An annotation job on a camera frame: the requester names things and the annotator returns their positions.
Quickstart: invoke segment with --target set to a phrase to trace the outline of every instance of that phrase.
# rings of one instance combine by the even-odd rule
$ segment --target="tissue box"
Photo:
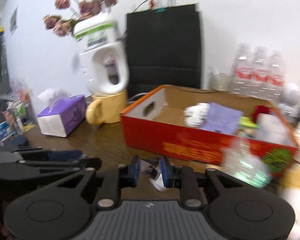
[[[86,100],[84,95],[59,100],[50,111],[44,109],[37,116],[42,134],[66,137],[85,118]]]

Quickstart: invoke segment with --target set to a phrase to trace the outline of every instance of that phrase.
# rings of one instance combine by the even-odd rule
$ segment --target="cardboard box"
[[[297,150],[292,127],[281,112],[262,99],[238,96],[228,92],[207,91],[172,85],[157,87],[122,113],[122,125],[127,146],[182,160],[195,160],[219,165],[222,148],[228,147],[234,136],[187,127],[183,111],[199,102],[215,102],[250,116],[255,106],[268,105],[288,130],[291,146],[249,139],[250,150],[261,158],[283,158],[277,172],[285,168]]]

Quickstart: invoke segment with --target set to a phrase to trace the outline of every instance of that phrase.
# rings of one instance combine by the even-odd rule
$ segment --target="metal screw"
[[[114,201],[112,199],[104,198],[98,201],[98,205],[100,207],[112,207],[114,205]]]
[[[201,201],[194,199],[194,198],[190,198],[186,201],[186,206],[187,207],[199,207],[199,206],[201,206]]]

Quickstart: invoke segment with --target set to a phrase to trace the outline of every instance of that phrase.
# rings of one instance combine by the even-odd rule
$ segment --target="gray grip pad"
[[[200,212],[187,211],[177,201],[123,201],[99,212],[73,240],[226,240],[213,231]]]

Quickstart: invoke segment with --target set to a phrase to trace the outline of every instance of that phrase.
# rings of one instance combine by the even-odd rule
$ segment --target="table surface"
[[[151,152],[127,147],[121,123],[104,124],[100,127],[89,125],[83,121],[67,138],[42,135],[38,126],[24,134],[32,147],[42,146],[44,149],[81,150],[89,157],[99,157],[102,160],[100,171],[106,171],[119,164],[129,164],[134,155],[141,158],[161,157]],[[207,167],[215,167],[200,162],[188,162],[169,158],[174,165],[187,165],[194,171],[204,172]],[[139,179],[137,188],[124,188],[121,191],[122,199],[138,200],[167,200],[179,199],[179,190],[168,189],[165,192],[156,190],[147,177]]]

